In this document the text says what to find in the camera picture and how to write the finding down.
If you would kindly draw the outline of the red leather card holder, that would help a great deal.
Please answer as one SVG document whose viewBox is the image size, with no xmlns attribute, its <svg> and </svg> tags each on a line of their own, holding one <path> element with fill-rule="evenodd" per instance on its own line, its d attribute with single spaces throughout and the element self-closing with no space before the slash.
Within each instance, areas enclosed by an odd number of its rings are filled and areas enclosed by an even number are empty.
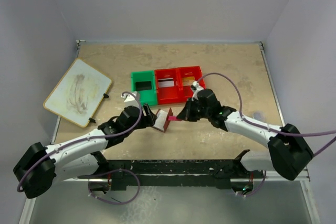
<svg viewBox="0 0 336 224">
<path fill-rule="evenodd" d="M 163 133 L 166 132 L 170 122 L 181 121 L 177 118 L 177 116 L 174 115 L 172 108 L 169 108 L 168 110 L 158 109 L 155 115 L 156 120 L 152 127 Z"/>
</svg>

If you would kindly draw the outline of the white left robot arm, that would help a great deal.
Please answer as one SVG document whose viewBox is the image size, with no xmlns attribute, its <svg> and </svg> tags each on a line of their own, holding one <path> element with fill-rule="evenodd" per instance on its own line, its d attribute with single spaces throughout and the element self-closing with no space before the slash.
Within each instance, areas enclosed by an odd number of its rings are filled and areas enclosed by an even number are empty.
<svg viewBox="0 0 336 224">
<path fill-rule="evenodd" d="M 128 106 L 83 136 L 60 144 L 31 145 L 13 169 L 17 191 L 32 199 L 69 178 L 104 177 L 110 165 L 102 151 L 122 143 L 134 130 L 152 127 L 156 119 L 147 104 Z"/>
</svg>

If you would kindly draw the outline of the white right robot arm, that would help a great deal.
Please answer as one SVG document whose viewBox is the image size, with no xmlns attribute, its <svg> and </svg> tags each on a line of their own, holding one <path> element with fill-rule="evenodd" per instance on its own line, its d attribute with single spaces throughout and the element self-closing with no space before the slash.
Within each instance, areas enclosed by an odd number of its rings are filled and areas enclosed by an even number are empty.
<svg viewBox="0 0 336 224">
<path fill-rule="evenodd" d="M 238 177 L 246 177 L 256 170 L 276 171 L 287 180 L 295 180 L 314 154 L 299 136 L 298 129 L 291 125 L 276 127 L 240 115 L 229 106 L 221 105 L 211 89 L 199 91 L 189 98 L 177 115 L 181 121 L 196 122 L 207 119 L 215 128 L 236 133 L 249 138 L 267 148 L 265 152 L 246 151 L 234 164 L 234 173 Z"/>
</svg>

